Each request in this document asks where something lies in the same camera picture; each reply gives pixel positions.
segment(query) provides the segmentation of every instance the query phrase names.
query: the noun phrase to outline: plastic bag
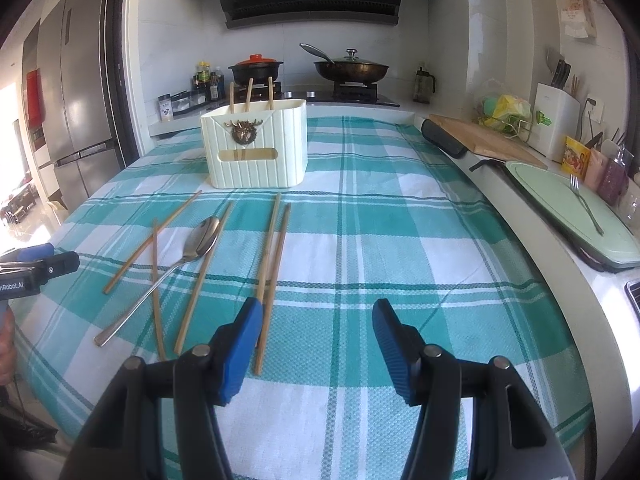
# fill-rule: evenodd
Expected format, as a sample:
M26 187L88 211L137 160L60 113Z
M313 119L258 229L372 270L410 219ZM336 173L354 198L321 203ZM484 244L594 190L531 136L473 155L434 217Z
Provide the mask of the plastic bag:
M488 79L482 83L474 92L474 102L476 103L476 112L478 115L492 116L498 99L503 94L510 94L511 91L504 83L497 79Z
M597 36L590 0L564 0L561 18L566 35L572 38L595 38Z
M500 132L513 133L513 131L517 131L520 120L529 121L530 117L531 105L528 101L513 95L503 94L496 101L494 112L491 116L481 119L481 124Z

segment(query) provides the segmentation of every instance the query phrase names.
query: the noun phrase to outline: red pot lid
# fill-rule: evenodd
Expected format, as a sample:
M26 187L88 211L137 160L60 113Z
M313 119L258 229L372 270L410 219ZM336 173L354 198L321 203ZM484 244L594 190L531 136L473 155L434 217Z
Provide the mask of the red pot lid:
M249 59L245 59L238 63L238 65L248 65L250 63L262 63L262 62L271 62L276 61L275 59L271 59L270 57L262 57L262 54L251 54Z

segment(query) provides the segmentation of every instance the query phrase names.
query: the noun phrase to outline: deer head emblem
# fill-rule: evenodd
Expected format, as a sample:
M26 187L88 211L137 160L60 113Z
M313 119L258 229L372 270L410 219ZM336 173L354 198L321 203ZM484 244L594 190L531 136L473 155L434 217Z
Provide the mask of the deer head emblem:
M235 142L238 144L242 144L243 146L246 144L251 144L255 140L255 136L258 132L255 130L256 126L260 126L262 121L254 120L251 121L238 121L238 122L229 122L225 123L227 128L231 128L231 136L234 138Z

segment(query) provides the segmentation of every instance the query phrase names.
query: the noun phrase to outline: wooden cutting board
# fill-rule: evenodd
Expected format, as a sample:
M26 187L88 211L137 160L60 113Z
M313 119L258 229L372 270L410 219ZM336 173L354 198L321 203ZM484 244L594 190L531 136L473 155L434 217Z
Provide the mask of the wooden cutting board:
M504 161L519 160L546 170L546 164L529 153L526 144L519 139L508 139L485 126L451 117L429 114L429 118L477 155Z

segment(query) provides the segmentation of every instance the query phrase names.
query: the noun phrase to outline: wall outlet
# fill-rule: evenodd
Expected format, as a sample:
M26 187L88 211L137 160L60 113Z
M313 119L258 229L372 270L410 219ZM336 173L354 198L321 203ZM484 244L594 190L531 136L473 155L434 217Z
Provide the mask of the wall outlet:
M602 122L602 113L604 112L604 101L595 95L588 94L587 99L593 99L596 101L595 106L591 103L587 103L584 105L584 116L589 117L589 113L591 113L591 120L596 121L597 123Z

